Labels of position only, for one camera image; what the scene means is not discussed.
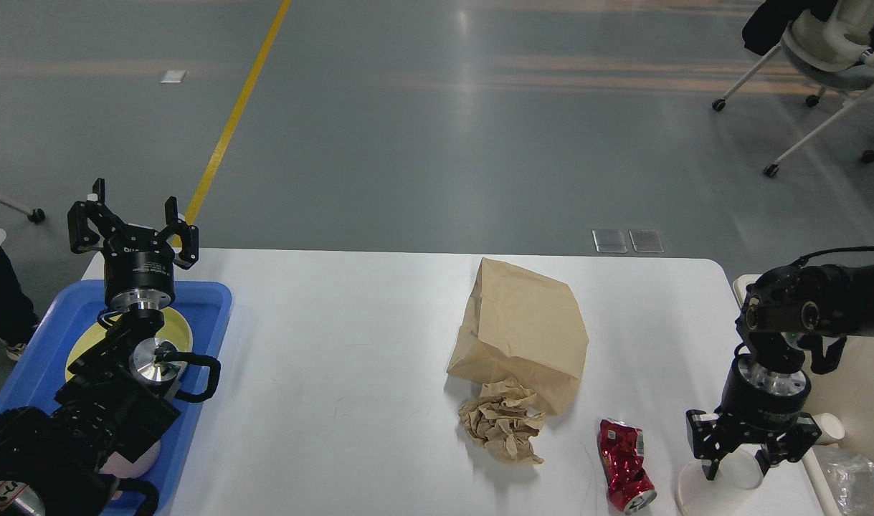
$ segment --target yellow line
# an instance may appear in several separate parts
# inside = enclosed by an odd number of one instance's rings
[[[242,86],[242,91],[239,92],[239,99],[233,107],[233,112],[229,114],[227,126],[223,128],[223,134],[220,135],[220,141],[217,141],[217,146],[214,147],[214,154],[210,157],[210,162],[207,163],[207,168],[204,169],[204,175],[201,176],[201,182],[198,183],[197,189],[194,190],[194,195],[191,197],[191,202],[188,203],[188,210],[185,211],[185,219],[189,224],[194,224],[197,219],[198,212],[201,211],[201,205],[204,203],[204,197],[207,197],[207,192],[210,191],[211,183],[214,182],[214,176],[217,175],[217,169],[220,168],[220,163],[223,161],[224,154],[227,153],[229,141],[233,139],[233,133],[236,132],[236,126],[239,125],[239,119],[242,118],[242,112],[246,110],[246,104],[249,104],[249,97],[255,89],[255,83],[259,79],[259,74],[262,73],[264,62],[267,59],[267,53],[270,52],[270,46],[274,44],[280,24],[283,23],[283,17],[287,14],[287,9],[290,8],[290,0],[282,0],[280,7],[277,10],[277,16],[274,16],[273,23],[270,24],[270,29],[267,30],[267,36],[262,43],[262,49],[259,50],[259,55],[255,58],[255,63],[252,65],[252,70],[249,72],[249,77],[246,79],[246,84]]]

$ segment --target crushed red can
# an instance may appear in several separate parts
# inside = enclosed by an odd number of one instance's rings
[[[599,456],[608,480],[608,499],[616,509],[634,514],[657,497],[644,471],[644,432],[614,419],[599,422]]]

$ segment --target brown paper bag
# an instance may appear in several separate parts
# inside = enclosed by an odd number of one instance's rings
[[[447,373],[490,384],[515,376],[537,408],[561,414],[584,372],[584,319],[566,283],[482,258]]]

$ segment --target chair backrest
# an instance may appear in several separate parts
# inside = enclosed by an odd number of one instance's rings
[[[860,55],[860,50],[844,53],[842,47],[869,47],[873,26],[874,0],[837,0],[826,22],[808,10],[800,14],[784,33],[784,43],[810,65],[840,72],[853,66]]]

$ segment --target crumpled brown paper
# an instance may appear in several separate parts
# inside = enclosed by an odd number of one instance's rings
[[[529,437],[545,425],[545,412],[528,415],[536,392],[515,378],[483,384],[478,399],[459,408],[459,421],[476,441],[499,461],[508,464],[542,464],[545,459],[532,450]]]

